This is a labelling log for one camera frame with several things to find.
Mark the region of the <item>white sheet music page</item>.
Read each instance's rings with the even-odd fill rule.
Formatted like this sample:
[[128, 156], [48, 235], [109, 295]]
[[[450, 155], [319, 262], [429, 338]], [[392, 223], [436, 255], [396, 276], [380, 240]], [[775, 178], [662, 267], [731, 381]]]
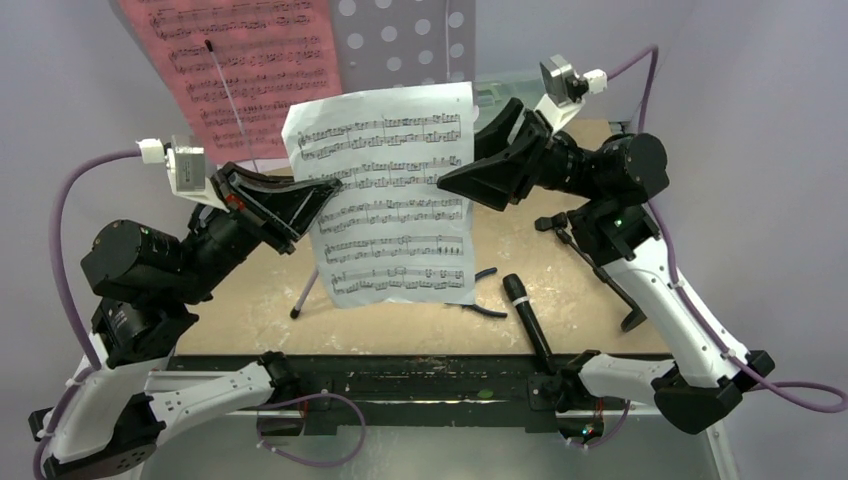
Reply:
[[309, 232], [337, 308], [474, 302], [472, 206], [438, 185], [474, 159], [470, 83], [300, 103], [281, 134], [297, 179], [341, 184]]

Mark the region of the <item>pink sheet music page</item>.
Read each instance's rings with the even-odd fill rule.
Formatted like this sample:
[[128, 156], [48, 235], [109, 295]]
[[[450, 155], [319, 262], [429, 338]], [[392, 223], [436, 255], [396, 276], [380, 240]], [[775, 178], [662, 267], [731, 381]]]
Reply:
[[118, 1], [218, 164], [286, 157], [291, 106], [342, 91], [326, 1]]

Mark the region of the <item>white perforated music stand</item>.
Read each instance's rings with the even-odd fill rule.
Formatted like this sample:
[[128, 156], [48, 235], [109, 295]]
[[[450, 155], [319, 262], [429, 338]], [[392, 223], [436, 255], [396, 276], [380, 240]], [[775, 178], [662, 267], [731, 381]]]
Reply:
[[[113, 10], [140, 47], [116, 2]], [[339, 94], [463, 82], [472, 77], [472, 2], [326, 2], [341, 79]]]

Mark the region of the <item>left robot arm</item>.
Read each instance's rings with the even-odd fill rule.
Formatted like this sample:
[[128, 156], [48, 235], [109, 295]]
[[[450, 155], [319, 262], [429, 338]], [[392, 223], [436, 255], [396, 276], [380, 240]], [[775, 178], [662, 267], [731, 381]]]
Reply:
[[294, 251], [341, 190], [339, 180], [297, 180], [229, 163], [210, 178], [211, 204], [197, 204], [184, 238], [138, 222], [107, 224], [82, 259], [99, 298], [87, 340], [92, 358], [69, 379], [57, 405], [31, 414], [38, 479], [102, 479], [142, 465], [172, 437], [217, 416], [297, 399], [299, 376], [283, 353], [269, 351], [197, 387], [145, 391], [198, 321], [192, 307], [261, 244]]

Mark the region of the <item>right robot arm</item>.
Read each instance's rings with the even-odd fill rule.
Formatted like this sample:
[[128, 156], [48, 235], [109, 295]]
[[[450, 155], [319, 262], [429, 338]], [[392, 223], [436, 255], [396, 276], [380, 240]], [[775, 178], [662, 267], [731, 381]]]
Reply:
[[548, 379], [531, 392], [560, 412], [603, 397], [648, 404], [679, 430], [697, 434], [725, 418], [774, 361], [747, 349], [711, 315], [691, 311], [695, 296], [683, 291], [670, 244], [645, 208], [668, 186], [667, 164], [654, 135], [615, 135], [587, 150], [514, 98], [475, 135], [473, 161], [437, 185], [497, 211], [534, 187], [581, 197], [583, 204], [566, 214], [572, 241], [653, 323], [670, 358], [651, 362], [588, 350], [557, 365], [536, 340]]

